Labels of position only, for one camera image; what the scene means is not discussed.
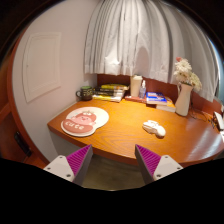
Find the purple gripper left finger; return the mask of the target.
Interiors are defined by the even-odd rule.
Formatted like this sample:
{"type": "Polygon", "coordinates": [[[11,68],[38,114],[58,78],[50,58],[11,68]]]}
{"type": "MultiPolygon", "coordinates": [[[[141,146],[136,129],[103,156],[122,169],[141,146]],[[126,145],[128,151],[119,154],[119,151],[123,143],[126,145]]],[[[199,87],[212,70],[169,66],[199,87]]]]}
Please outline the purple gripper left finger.
{"type": "Polygon", "coordinates": [[[87,145],[68,156],[59,155],[44,170],[81,186],[92,155],[92,146],[87,145]]]}

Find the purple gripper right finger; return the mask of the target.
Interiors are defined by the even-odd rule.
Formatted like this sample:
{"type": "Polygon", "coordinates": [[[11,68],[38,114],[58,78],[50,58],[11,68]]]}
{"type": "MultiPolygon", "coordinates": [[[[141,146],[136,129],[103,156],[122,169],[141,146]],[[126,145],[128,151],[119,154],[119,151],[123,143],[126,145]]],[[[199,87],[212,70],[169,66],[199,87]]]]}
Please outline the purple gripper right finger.
{"type": "Polygon", "coordinates": [[[152,183],[182,169],[182,166],[170,156],[160,156],[140,145],[135,145],[135,156],[145,184],[152,183]]]}

